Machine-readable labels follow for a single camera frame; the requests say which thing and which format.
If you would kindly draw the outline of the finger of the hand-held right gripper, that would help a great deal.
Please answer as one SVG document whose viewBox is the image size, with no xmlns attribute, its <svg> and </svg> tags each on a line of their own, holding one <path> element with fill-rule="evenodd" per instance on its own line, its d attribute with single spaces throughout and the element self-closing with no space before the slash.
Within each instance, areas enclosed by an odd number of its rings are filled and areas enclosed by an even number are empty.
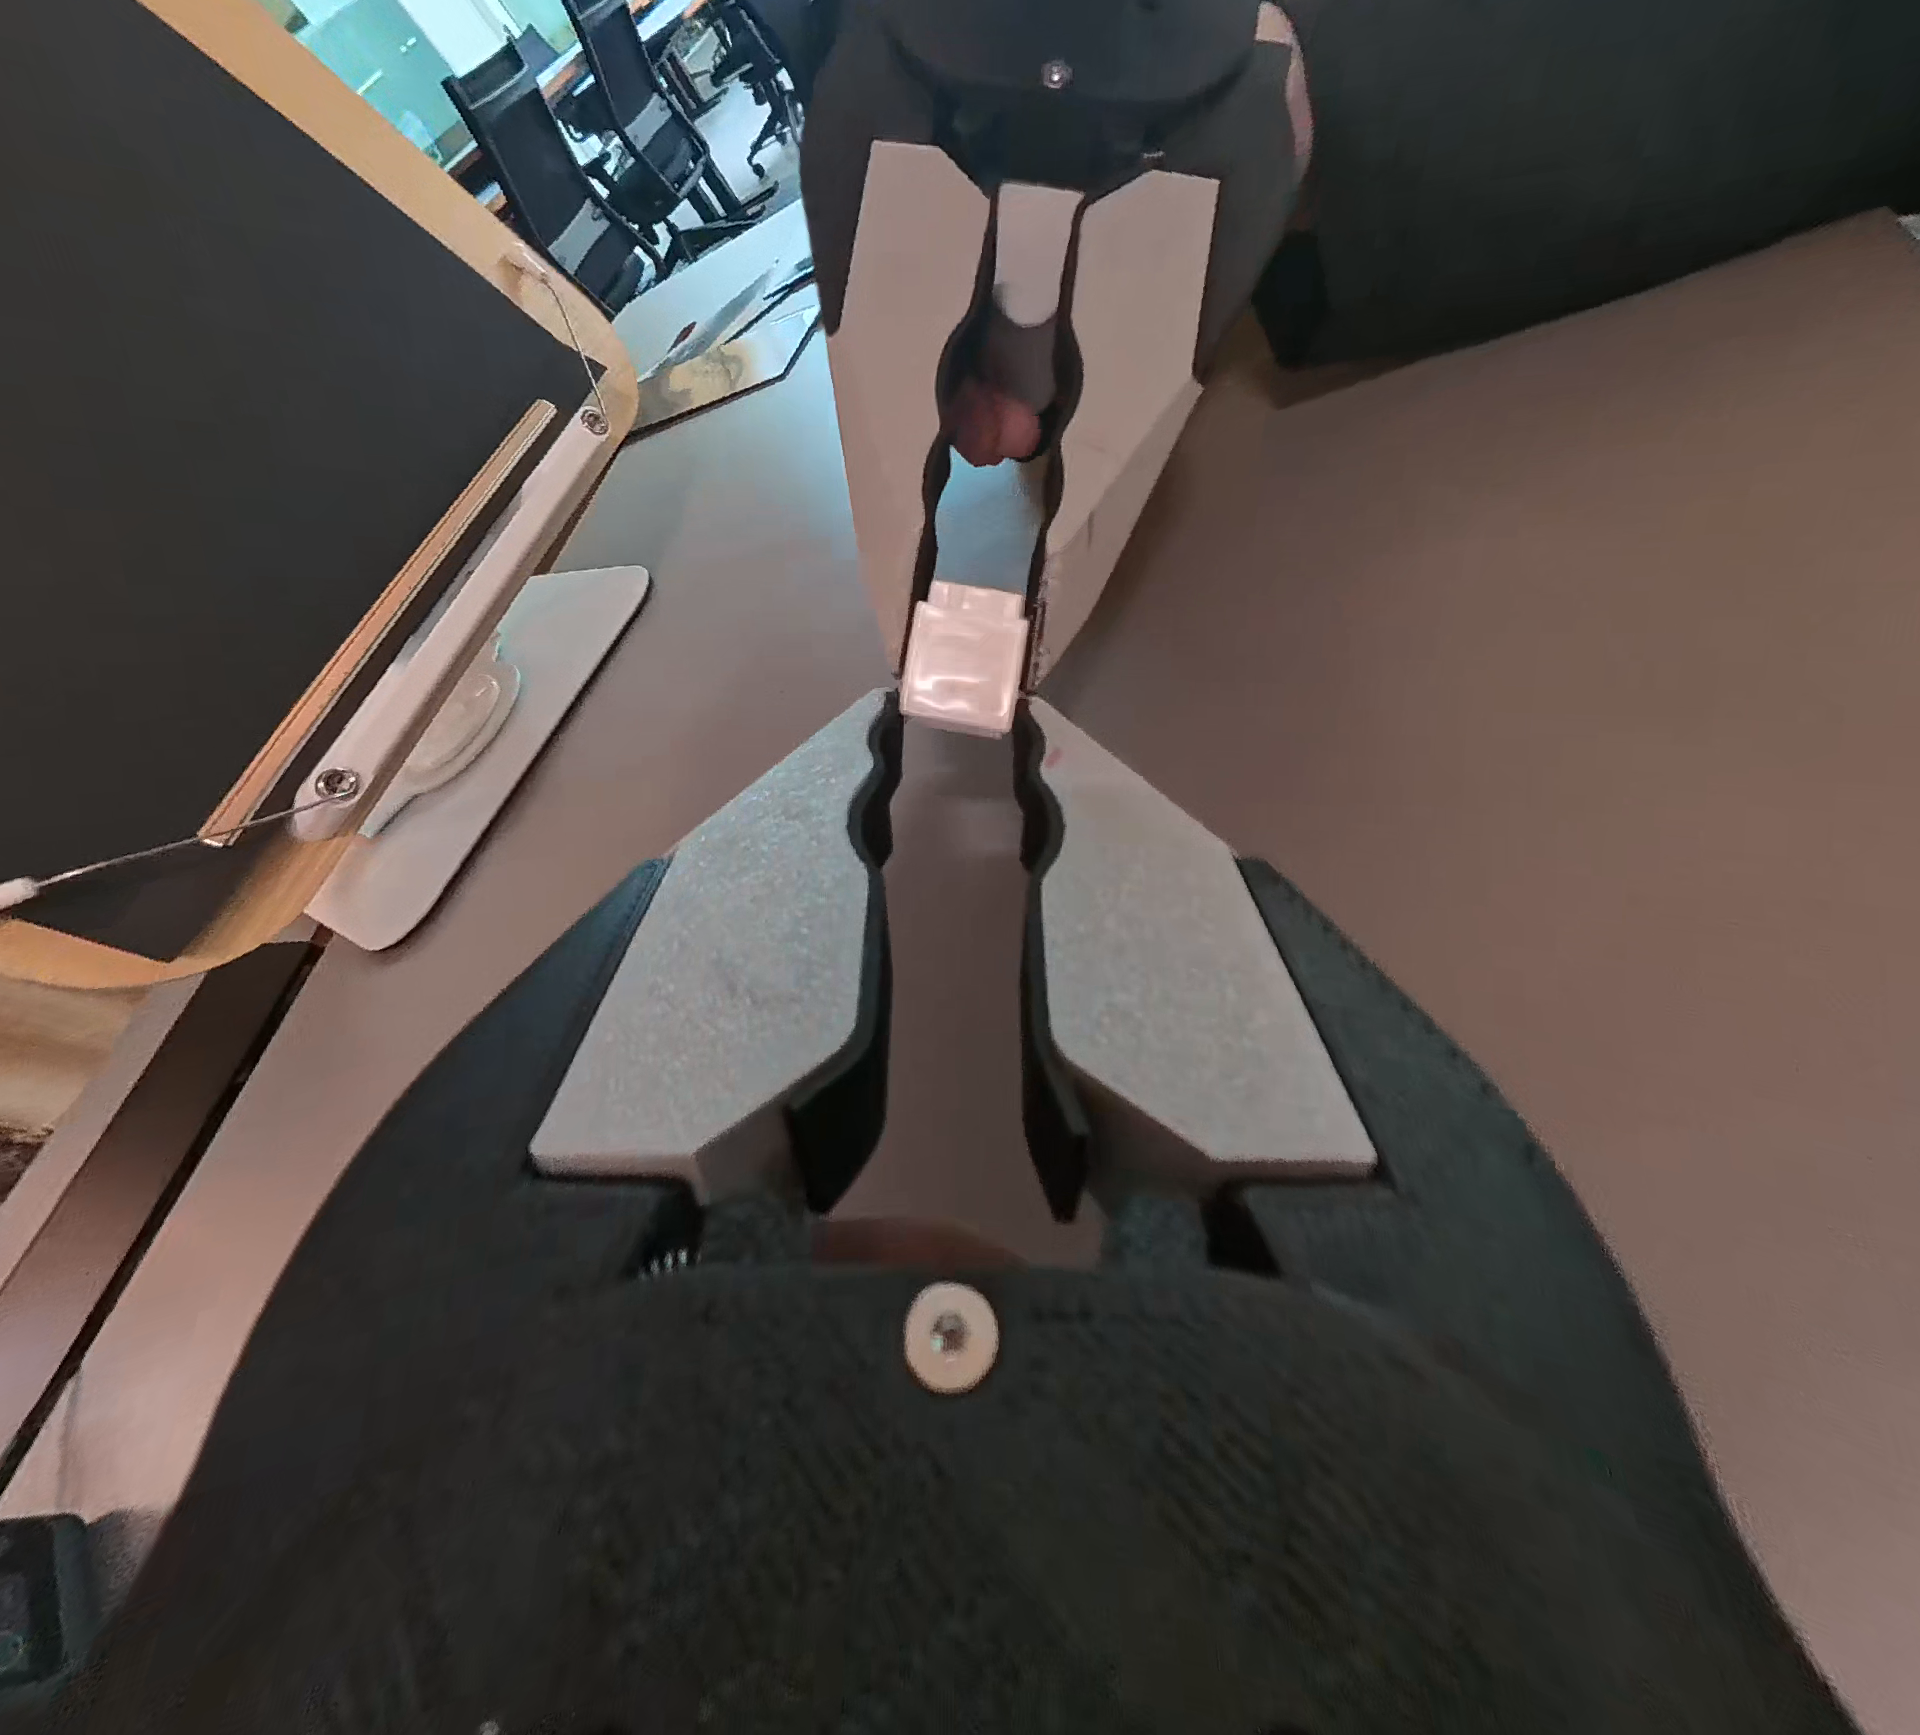
<svg viewBox="0 0 1920 1735">
<path fill-rule="evenodd" d="M 1202 393 L 1194 359 L 1216 203 L 1213 177 L 1151 171 L 1078 223 L 1069 339 L 1080 381 L 1041 549 L 1030 691 L 1093 617 Z"/>
<path fill-rule="evenodd" d="M 940 379 L 974 311 L 991 195 L 934 145 L 879 139 L 828 367 L 862 583 L 900 675 L 946 461 Z"/>
</svg>

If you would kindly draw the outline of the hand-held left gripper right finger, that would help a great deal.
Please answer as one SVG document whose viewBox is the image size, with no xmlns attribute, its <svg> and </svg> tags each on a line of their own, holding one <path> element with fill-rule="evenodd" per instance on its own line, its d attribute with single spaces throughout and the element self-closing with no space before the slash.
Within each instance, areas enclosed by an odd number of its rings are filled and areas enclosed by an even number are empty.
<svg viewBox="0 0 1920 1735">
<path fill-rule="evenodd" d="M 1380 1151 L 1230 845 L 1042 699 L 1018 713 L 1020 1117 L 1054 1219 L 1368 1181 Z"/>
</svg>

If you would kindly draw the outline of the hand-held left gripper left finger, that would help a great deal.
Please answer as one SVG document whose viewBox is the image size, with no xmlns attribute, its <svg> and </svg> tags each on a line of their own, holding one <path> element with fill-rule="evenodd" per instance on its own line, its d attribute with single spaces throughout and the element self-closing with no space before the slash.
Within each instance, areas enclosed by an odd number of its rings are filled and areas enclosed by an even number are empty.
<svg viewBox="0 0 1920 1735">
<path fill-rule="evenodd" d="M 902 717 L 870 691 L 690 831 L 531 1143 L 541 1173 L 828 1213 L 886 1119 Z"/>
</svg>

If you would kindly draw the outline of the small white plastic block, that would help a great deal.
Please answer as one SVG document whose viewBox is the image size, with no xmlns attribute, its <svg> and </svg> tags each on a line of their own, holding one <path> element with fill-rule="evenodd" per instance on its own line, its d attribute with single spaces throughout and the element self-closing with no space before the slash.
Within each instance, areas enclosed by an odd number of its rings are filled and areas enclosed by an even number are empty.
<svg viewBox="0 0 1920 1735">
<path fill-rule="evenodd" d="M 902 717 L 974 739 L 1006 739 L 1024 693 L 1030 625 L 1022 595 L 933 579 L 907 631 Z"/>
</svg>

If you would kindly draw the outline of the person's right forearm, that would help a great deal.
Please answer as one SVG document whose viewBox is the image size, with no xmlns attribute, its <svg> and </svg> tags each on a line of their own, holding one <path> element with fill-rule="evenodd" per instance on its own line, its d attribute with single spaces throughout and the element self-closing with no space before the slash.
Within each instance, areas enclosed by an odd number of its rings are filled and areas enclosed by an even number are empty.
<svg viewBox="0 0 1920 1735">
<path fill-rule="evenodd" d="M 1252 297 L 1309 367 L 1477 345 L 1919 207 L 1919 0 L 1279 0 L 1306 211 Z"/>
</svg>

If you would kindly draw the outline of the person's right hand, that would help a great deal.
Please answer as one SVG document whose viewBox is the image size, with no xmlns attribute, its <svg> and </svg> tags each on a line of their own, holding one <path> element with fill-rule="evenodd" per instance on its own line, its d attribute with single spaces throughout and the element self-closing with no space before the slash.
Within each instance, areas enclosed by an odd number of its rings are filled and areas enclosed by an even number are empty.
<svg viewBox="0 0 1920 1735">
<path fill-rule="evenodd" d="M 948 383 L 950 449 L 974 467 L 1033 461 L 1045 451 L 1061 383 L 1058 317 L 1020 323 L 991 305 L 964 335 Z"/>
</svg>

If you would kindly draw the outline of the silver laptop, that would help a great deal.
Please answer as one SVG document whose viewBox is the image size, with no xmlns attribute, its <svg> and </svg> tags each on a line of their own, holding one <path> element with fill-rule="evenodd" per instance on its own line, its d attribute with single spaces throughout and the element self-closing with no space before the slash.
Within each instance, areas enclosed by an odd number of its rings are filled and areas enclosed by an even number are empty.
<svg viewBox="0 0 1920 1735">
<path fill-rule="evenodd" d="M 708 317 L 687 323 L 650 363 L 637 363 L 630 439 L 778 385 L 821 329 L 815 261 L 799 247 L 756 273 Z"/>
</svg>

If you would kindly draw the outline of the white board stand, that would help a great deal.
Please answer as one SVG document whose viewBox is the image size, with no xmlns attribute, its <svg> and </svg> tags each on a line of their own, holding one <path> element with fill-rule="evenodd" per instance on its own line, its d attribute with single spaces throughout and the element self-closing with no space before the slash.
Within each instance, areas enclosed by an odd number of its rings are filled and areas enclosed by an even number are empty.
<svg viewBox="0 0 1920 1735">
<path fill-rule="evenodd" d="M 401 619 L 368 691 L 321 725 L 285 821 L 316 881 L 301 911 L 321 931 L 364 951 L 409 939 L 643 613 L 643 565 L 542 569 L 613 451 L 604 407 L 580 403 L 451 585 Z"/>
</svg>

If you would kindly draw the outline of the black charging case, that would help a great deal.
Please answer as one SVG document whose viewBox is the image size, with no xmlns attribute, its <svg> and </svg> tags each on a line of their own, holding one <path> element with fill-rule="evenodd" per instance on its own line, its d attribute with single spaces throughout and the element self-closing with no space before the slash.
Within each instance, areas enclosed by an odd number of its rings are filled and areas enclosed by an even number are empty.
<svg viewBox="0 0 1920 1735">
<path fill-rule="evenodd" d="M 52 1696 L 80 1670 L 100 1606 L 87 1522 L 67 1510 L 3 1518 L 3 1708 Z"/>
</svg>

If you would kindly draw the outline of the black board with wooden frame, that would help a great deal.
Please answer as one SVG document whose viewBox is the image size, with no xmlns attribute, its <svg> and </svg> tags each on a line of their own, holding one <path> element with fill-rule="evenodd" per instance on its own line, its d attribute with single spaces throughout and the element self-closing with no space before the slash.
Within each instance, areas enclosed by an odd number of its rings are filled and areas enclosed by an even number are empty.
<svg viewBox="0 0 1920 1735">
<path fill-rule="evenodd" d="M 580 403 L 598 303 L 258 5 L 5 0 L 5 979 L 296 919 L 323 723 Z"/>
</svg>

